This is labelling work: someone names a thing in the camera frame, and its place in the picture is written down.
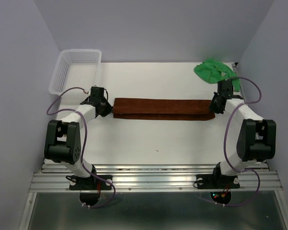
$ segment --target green cloth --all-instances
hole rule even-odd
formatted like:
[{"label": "green cloth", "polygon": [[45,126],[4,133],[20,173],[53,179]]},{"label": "green cloth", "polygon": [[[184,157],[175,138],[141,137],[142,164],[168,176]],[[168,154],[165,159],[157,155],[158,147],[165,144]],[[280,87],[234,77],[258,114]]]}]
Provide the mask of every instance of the green cloth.
[{"label": "green cloth", "polygon": [[[213,59],[204,61],[202,64],[196,66],[194,72],[197,76],[210,84],[215,84],[220,80],[237,76],[227,65]],[[234,86],[235,91],[240,91],[239,79],[234,79],[232,85]]]}]

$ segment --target brown towel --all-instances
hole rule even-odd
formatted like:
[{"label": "brown towel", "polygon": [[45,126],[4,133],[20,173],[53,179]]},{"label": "brown towel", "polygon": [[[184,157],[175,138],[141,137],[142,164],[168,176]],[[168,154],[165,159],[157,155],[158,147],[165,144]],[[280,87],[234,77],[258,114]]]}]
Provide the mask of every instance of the brown towel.
[{"label": "brown towel", "polygon": [[140,120],[206,121],[215,118],[211,100],[157,100],[115,98],[114,118]]}]

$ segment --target white plastic basket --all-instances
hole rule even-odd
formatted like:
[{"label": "white plastic basket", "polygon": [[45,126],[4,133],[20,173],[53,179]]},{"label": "white plastic basket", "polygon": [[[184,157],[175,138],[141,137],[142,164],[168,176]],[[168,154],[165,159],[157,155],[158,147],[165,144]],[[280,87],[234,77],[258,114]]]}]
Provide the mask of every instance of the white plastic basket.
[{"label": "white plastic basket", "polygon": [[[101,52],[94,49],[68,49],[63,50],[54,68],[49,85],[51,94],[60,95],[70,87],[91,89],[101,61]],[[83,97],[81,90],[73,90],[63,97]]]}]

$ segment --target white table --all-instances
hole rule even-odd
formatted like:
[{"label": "white table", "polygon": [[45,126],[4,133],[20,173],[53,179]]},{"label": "white table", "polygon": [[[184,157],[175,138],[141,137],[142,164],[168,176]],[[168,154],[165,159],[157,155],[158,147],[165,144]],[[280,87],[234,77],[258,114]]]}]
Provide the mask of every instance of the white table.
[{"label": "white table", "polygon": [[[200,63],[102,63],[95,84],[116,97],[212,99],[216,84],[193,71]],[[62,99],[60,109],[76,109],[81,100]],[[57,116],[61,119],[68,112]],[[88,123],[84,153],[91,164],[217,164],[224,159],[223,138],[229,114],[210,121],[150,121],[98,117]],[[235,151],[241,124],[233,121],[228,153]]]}]

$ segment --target gray wall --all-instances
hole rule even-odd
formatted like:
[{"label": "gray wall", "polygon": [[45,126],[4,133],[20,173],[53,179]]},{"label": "gray wall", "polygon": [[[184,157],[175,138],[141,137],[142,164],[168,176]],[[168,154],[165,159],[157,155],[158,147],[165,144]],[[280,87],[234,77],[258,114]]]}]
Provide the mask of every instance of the gray wall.
[{"label": "gray wall", "polygon": [[[288,0],[276,0],[238,65],[240,75],[253,79],[263,91],[252,108],[277,122],[276,155],[270,166],[278,170],[288,201]],[[258,93],[243,84],[248,100]]]},{"label": "gray wall", "polygon": [[0,230],[14,230],[41,165],[59,50],[32,0],[0,0]]},{"label": "gray wall", "polygon": [[238,61],[273,0],[35,0],[60,50],[103,61]]}]

